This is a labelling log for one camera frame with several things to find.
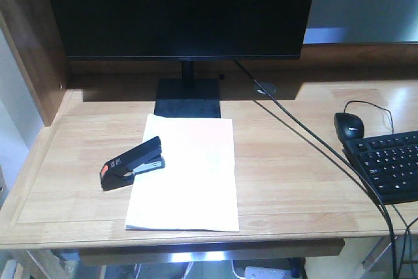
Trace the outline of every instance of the monitor base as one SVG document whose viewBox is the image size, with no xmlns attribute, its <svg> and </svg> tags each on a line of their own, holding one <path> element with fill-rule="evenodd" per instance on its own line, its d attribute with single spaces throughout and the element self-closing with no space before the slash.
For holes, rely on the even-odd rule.
<svg viewBox="0 0 418 279">
<path fill-rule="evenodd" d="M 154 114 L 171 118 L 220 118 L 216 79 L 162 79 L 158 83 Z"/>
</svg>

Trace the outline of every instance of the wall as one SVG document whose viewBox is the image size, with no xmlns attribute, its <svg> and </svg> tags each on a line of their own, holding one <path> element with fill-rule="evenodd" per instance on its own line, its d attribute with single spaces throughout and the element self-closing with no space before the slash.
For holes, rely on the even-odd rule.
<svg viewBox="0 0 418 279">
<path fill-rule="evenodd" d="M 305 43 L 418 41 L 418 0 L 313 0 Z"/>
<path fill-rule="evenodd" d="M 10 189 L 42 120 L 0 30 L 0 165 Z"/>
</svg>

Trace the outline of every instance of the computer mouse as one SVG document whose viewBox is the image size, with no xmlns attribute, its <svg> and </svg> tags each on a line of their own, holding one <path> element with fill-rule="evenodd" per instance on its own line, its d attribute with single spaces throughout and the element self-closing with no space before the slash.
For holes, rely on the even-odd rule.
<svg viewBox="0 0 418 279">
<path fill-rule="evenodd" d="M 355 114 L 337 112 L 334 115 L 334 125 L 341 143 L 364 137 L 364 124 Z"/>
</svg>

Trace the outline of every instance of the paper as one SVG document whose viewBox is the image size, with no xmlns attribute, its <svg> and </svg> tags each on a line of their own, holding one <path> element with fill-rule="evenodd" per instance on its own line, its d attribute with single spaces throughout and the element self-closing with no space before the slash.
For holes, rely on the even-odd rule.
<svg viewBox="0 0 418 279">
<path fill-rule="evenodd" d="M 239 231 L 230 119 L 148 115 L 165 168 L 135 177 L 126 229 Z"/>
</svg>

